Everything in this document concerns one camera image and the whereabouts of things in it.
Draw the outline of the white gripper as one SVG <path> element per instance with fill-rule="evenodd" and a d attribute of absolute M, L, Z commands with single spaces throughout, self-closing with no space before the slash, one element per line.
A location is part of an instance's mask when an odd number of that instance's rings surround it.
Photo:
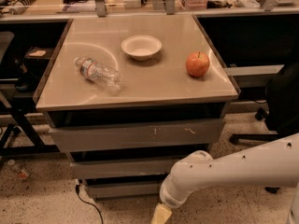
<path fill-rule="evenodd" d="M 150 224 L 165 224 L 172 215 L 171 209 L 179 208 L 186 202 L 187 193 L 177 188 L 172 176 L 168 175 L 161 185 L 160 199 L 162 203 L 156 205 Z"/>

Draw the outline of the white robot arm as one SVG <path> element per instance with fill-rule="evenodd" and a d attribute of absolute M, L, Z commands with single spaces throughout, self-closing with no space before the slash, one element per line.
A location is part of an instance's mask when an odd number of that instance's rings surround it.
<path fill-rule="evenodd" d="M 299 195 L 299 134 L 217 159 L 199 150 L 177 161 L 161 185 L 150 224 L 165 224 L 192 193 L 214 186 L 289 187 Z"/>

